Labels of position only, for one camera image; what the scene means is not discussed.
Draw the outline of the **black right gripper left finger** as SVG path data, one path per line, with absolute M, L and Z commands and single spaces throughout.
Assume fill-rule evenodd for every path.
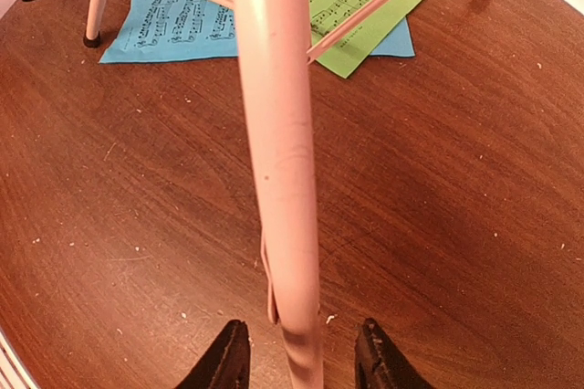
M 248 389 L 250 363 L 247 325 L 230 320 L 176 389 Z

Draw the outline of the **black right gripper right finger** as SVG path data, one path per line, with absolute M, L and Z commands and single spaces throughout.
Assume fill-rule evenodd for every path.
M 357 389 L 433 389 L 373 318 L 359 326 L 354 363 Z

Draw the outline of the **pink music stand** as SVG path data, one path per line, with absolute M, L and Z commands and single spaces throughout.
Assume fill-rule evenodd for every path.
M 107 0 L 90 0 L 96 45 Z M 324 384 L 309 64 L 389 0 L 370 0 L 319 42 L 309 0 L 210 0 L 233 9 L 245 120 L 262 225 L 268 316 L 284 335 L 291 383 Z

